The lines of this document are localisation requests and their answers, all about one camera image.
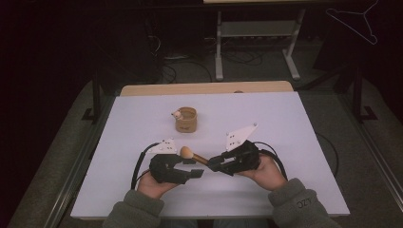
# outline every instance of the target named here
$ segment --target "person's right hand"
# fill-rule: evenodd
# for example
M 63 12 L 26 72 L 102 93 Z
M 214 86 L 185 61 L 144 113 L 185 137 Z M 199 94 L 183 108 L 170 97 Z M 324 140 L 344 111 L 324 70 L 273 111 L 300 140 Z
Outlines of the person's right hand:
M 137 191 L 145 194 L 146 196 L 154 199 L 159 199 L 164 193 L 178 186 L 177 183 L 163 182 L 158 183 L 151 175 L 150 172 L 146 173 L 140 178 Z
M 247 170 L 238 174 L 255 181 L 260 187 L 274 191 L 282 187 L 287 180 L 282 176 L 275 161 L 267 155 L 259 155 L 260 165 L 256 170 Z

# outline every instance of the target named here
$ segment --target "gray sleeve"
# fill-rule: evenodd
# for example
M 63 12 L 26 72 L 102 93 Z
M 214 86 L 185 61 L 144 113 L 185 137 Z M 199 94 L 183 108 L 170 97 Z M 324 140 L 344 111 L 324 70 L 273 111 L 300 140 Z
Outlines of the gray sleeve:
M 306 189 L 298 179 L 269 194 L 274 206 L 273 219 L 281 228 L 340 227 L 326 212 L 314 190 Z
M 155 228 L 160 225 L 159 214 L 163 210 L 163 201 L 130 190 L 124 201 L 117 202 L 112 212 L 104 221 L 104 228 Z

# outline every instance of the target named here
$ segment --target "electrical cord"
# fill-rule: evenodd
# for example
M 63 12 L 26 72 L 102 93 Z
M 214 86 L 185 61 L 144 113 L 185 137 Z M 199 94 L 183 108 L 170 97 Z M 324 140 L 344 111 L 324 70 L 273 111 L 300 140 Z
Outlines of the electrical cord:
M 155 47 L 155 50 L 153 51 L 153 52 L 151 52 L 151 54 L 152 55 L 154 55 L 154 57 L 156 57 L 157 56 L 157 52 L 158 52 L 158 50 L 160 49 L 160 47 L 161 47 L 161 40 L 160 40 L 160 38 L 158 38 L 158 36 L 154 36 L 154 35 L 149 35 L 148 36 L 148 39 L 156 39 L 157 40 L 157 47 Z
M 251 52 L 244 52 L 245 54 L 250 55 L 250 59 L 242 59 L 237 55 L 237 52 L 235 54 L 232 54 L 230 52 L 223 52 L 221 56 L 225 58 L 228 62 L 235 63 L 235 64 L 244 64 L 248 66 L 260 66 L 263 63 L 263 55 L 264 53 L 257 54 L 255 56 Z
M 204 38 L 204 49 L 210 49 L 210 48 L 215 48 L 217 45 L 217 40 L 215 37 L 205 37 Z
M 336 150 L 336 147 L 332 144 L 332 142 L 326 138 L 325 136 L 323 136 L 322 134 L 319 134 L 317 132 L 315 132 L 315 134 L 317 134 L 318 136 L 320 136 L 322 139 L 324 139 L 333 149 L 333 151 L 335 152 L 335 156 L 336 156 L 336 168 L 335 171 L 333 173 L 333 176 L 336 177 L 337 173 L 338 173 L 338 166 L 339 166 L 339 157 L 338 157 L 338 152 Z
M 284 165 L 282 164 L 281 160 L 279 159 L 276 150 L 271 145 L 269 145 L 267 143 L 264 143 L 264 142 L 253 142 L 253 144 L 264 144 L 264 145 L 270 147 L 273 150 L 273 152 L 272 152 L 272 151 L 268 151 L 268 150 L 265 150 L 265 149 L 261 149 L 259 152 L 261 154 L 267 155 L 270 158 L 272 158 L 276 162 L 276 164 L 278 165 L 279 171 L 281 172 L 282 176 L 286 180 L 288 180 L 287 173 L 285 172 Z
M 155 145 L 158 145 L 158 144 L 159 144 L 158 142 L 152 143 L 151 145 L 149 145 L 149 146 L 140 154 L 140 157 L 139 157 L 139 159 L 137 160 L 137 163 L 136 163 L 136 167 L 134 168 L 133 177 L 131 178 L 131 187 L 130 187 L 130 189 L 135 189 L 135 188 L 136 188 L 137 181 L 139 180 L 139 179 L 137 178 L 137 176 L 139 175 L 139 170 L 140 170 L 140 167 L 142 166 L 142 163 L 143 163 L 145 154 L 147 153 L 147 150 L 148 150 L 149 148 L 155 146 Z
M 140 177 L 138 177 L 138 178 L 136 179 L 136 182 L 139 181 L 139 179 L 142 178 L 142 177 L 143 177 L 146 173 L 148 173 L 149 171 L 150 171 L 149 169 L 145 170 L 145 171 L 140 175 Z
M 202 67 L 202 68 L 205 69 L 205 71 L 207 72 L 207 74 L 208 74 L 208 76 L 209 76 L 209 78 L 210 78 L 210 83 L 213 82 L 213 76 L 211 75 L 210 71 L 208 70 L 207 67 L 205 67 L 205 66 L 202 65 L 202 64 L 199 64 L 199 63 L 193 62 L 193 61 L 186 61 L 186 62 L 181 62 L 181 61 L 179 61 L 179 62 L 167 63 L 167 64 L 165 64 L 165 65 L 176 65 L 176 64 L 193 64 L 193 65 L 197 65 L 197 66 L 199 66 L 199 67 Z
M 167 65 L 163 66 L 163 68 L 164 68 L 164 67 L 169 68 L 170 70 L 172 70 L 172 73 L 173 73 L 173 74 L 169 74 L 168 72 L 166 72 L 166 71 L 163 69 L 163 74 L 162 74 L 162 76 L 163 76 L 164 74 L 166 74 L 167 76 L 170 76 L 170 77 L 171 77 L 171 79 L 168 81 L 168 84 L 173 84 L 173 83 L 175 83 L 175 82 L 177 83 L 177 81 L 176 81 L 177 72 L 176 72 L 175 68 L 173 68 L 173 67 L 171 67 L 171 66 L 167 66 Z
M 169 56 L 169 57 L 163 57 L 165 60 L 183 60 L 183 59 L 188 59 L 190 58 L 190 55 L 177 55 L 177 56 Z

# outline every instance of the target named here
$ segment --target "black cable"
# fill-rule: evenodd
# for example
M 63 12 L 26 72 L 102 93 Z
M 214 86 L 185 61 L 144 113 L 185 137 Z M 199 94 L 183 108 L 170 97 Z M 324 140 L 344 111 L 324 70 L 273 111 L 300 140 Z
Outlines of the black cable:
M 271 157 L 278 165 L 279 171 L 281 172 L 282 176 L 288 180 L 287 178 L 287 173 L 285 172 L 285 168 L 284 165 L 282 164 L 281 160 L 278 158 L 278 156 L 276 156 L 274 153 L 268 151 L 268 150 L 260 150 L 259 151 L 261 154 L 267 155 L 269 157 Z
M 244 65 L 248 65 L 248 66 L 260 66 L 263 63 L 263 55 L 264 52 L 262 54 L 257 54 L 257 56 L 254 56 L 252 53 L 250 52 L 244 52 L 248 55 L 251 56 L 251 58 L 249 60 L 244 60 L 242 58 L 240 58 L 239 56 L 237 56 L 237 54 L 230 54 L 229 52 L 222 52 L 221 56 L 223 58 L 225 58 L 225 60 L 227 60 L 228 62 L 231 63 L 235 63 L 235 64 L 244 64 Z M 255 60 L 259 60 L 257 63 L 252 64 L 253 61 Z
M 139 181 L 139 179 L 142 178 L 142 177 L 143 177 L 146 173 L 148 173 L 149 171 L 150 171 L 149 169 L 145 170 L 145 171 L 140 175 L 140 177 L 138 177 L 138 178 L 136 179 L 136 182 Z
M 281 172 L 282 176 L 286 180 L 288 180 L 287 173 L 285 172 L 284 165 L 282 164 L 281 160 L 279 159 L 276 150 L 271 145 L 269 145 L 267 143 L 264 143 L 264 142 L 253 142 L 253 144 L 264 144 L 264 145 L 270 147 L 273 150 L 273 152 L 271 152 L 271 151 L 268 151 L 268 150 L 265 150 L 265 149 L 261 149 L 259 152 L 261 154 L 264 154 L 264 155 L 267 155 L 267 156 L 271 157 L 277 163 L 279 171 Z
M 319 134 L 319 133 L 317 133 L 317 132 L 315 132 L 315 134 L 317 134 L 318 136 L 320 136 L 320 137 L 321 137 L 322 139 L 324 139 L 330 146 L 332 146 L 333 151 L 335 152 L 335 156 L 336 156 L 336 168 L 335 168 L 335 172 L 333 173 L 333 176 L 336 177 L 336 176 L 337 176 L 337 173 L 338 173 L 338 164 L 339 164 L 339 158 L 338 158 L 338 153 L 337 153 L 336 147 L 332 144 L 332 142 L 331 142 L 328 138 L 324 137 L 323 135 L 321 135 L 321 134 Z
M 275 153 L 275 155 L 278 157 L 278 154 L 277 154 L 276 150 L 271 145 L 269 145 L 269 144 L 267 144 L 265 142 L 253 142 L 253 144 L 264 144 L 264 145 L 268 146 L 270 149 L 273 150 L 273 153 Z
M 165 65 L 165 66 L 163 66 L 163 67 L 167 67 L 167 68 L 169 68 L 170 70 L 172 70 L 172 72 L 173 72 L 173 74 L 171 75 L 171 74 L 167 73 L 167 72 L 163 69 L 163 74 L 165 73 L 167 76 L 172 77 L 172 78 L 168 81 L 168 83 L 169 83 L 169 84 L 173 84 L 173 83 L 175 83 L 175 82 L 177 83 L 177 81 L 176 81 L 176 77 L 177 77 L 177 72 L 176 72 L 176 70 L 175 70 L 173 67 L 167 66 L 167 65 Z
M 149 145 L 141 154 L 139 159 L 137 160 L 137 164 L 136 167 L 134 168 L 134 172 L 133 172 L 133 177 L 131 178 L 131 188 L 130 189 L 135 189 L 136 188 L 136 184 L 137 184 L 137 176 L 139 175 L 139 170 L 140 167 L 142 166 L 144 157 L 145 157 L 145 153 L 147 152 L 147 150 L 155 145 L 158 145 L 159 142 L 155 142 L 152 143 L 151 145 Z
M 210 83 L 213 82 L 213 76 L 211 76 L 210 71 L 208 70 L 207 67 L 205 67 L 205 66 L 202 65 L 202 64 L 199 64 L 199 63 L 196 63 L 196 62 L 191 62 L 191 61 L 186 61 L 186 62 L 180 62 L 180 61 L 179 61 L 179 62 L 167 63 L 167 65 L 175 65 L 175 64 L 194 64 L 194 65 L 200 66 L 200 67 L 204 68 L 205 71 L 207 71 L 207 74 L 208 74 L 208 76 L 209 76 L 209 78 L 210 78 Z

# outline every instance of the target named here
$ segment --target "white table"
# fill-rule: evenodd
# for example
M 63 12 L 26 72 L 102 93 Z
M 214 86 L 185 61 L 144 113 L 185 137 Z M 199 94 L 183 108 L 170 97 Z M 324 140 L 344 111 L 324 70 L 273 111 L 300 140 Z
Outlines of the white table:
M 267 83 L 243 84 L 247 91 L 248 86 L 260 87 Z M 221 85 L 225 87 L 242 83 Z M 176 85 L 176 88 L 181 86 L 192 90 L 189 85 Z M 199 88 L 194 87 L 193 93 L 198 93 Z M 288 92 L 117 98 L 71 215 L 80 219 L 107 217 L 113 205 L 122 200 L 129 190 L 137 159 L 150 144 L 172 137 L 178 148 L 189 146 L 208 159 L 224 152 L 226 132 L 253 123 L 259 126 L 249 140 L 272 145 L 289 179 L 299 178 L 308 188 L 315 189 L 331 216 L 348 215 L 349 209 L 298 94 L 290 89 L 285 90 Z M 192 106 L 198 110 L 198 129 L 195 133 L 179 133 L 175 130 L 175 121 L 170 113 L 182 106 Z M 140 173 L 148 168 L 151 158 L 152 155 L 145 157 Z M 245 177 L 214 173 L 200 164 L 180 164 L 175 167 L 183 170 L 202 168 L 204 173 L 200 179 L 189 180 L 163 196 L 163 218 L 264 218 L 272 214 L 268 192 Z

